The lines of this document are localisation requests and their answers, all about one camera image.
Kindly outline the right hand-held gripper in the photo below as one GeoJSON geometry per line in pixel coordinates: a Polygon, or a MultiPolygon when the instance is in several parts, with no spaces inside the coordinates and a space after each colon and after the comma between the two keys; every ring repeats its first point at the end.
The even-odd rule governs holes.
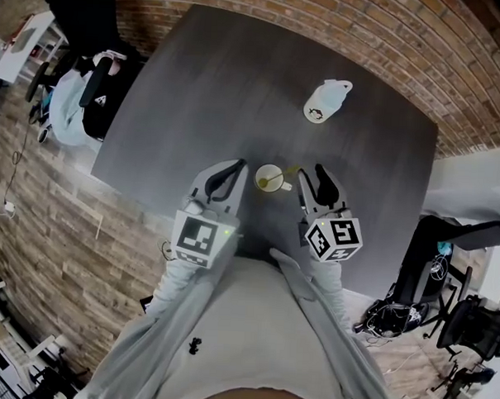
{"type": "Polygon", "coordinates": [[[298,193],[305,215],[298,223],[299,244],[318,261],[346,261],[363,247],[359,220],[346,206],[345,189],[337,177],[322,164],[315,165],[315,173],[316,197],[306,171],[298,170],[298,193]]]}

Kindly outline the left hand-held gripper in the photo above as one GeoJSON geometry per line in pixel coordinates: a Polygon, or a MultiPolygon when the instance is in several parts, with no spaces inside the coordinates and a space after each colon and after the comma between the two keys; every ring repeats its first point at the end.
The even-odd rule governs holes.
{"type": "Polygon", "coordinates": [[[237,216],[248,179],[244,159],[229,159],[207,167],[193,180],[174,219],[174,257],[210,268],[221,252],[238,241],[237,216]]]}

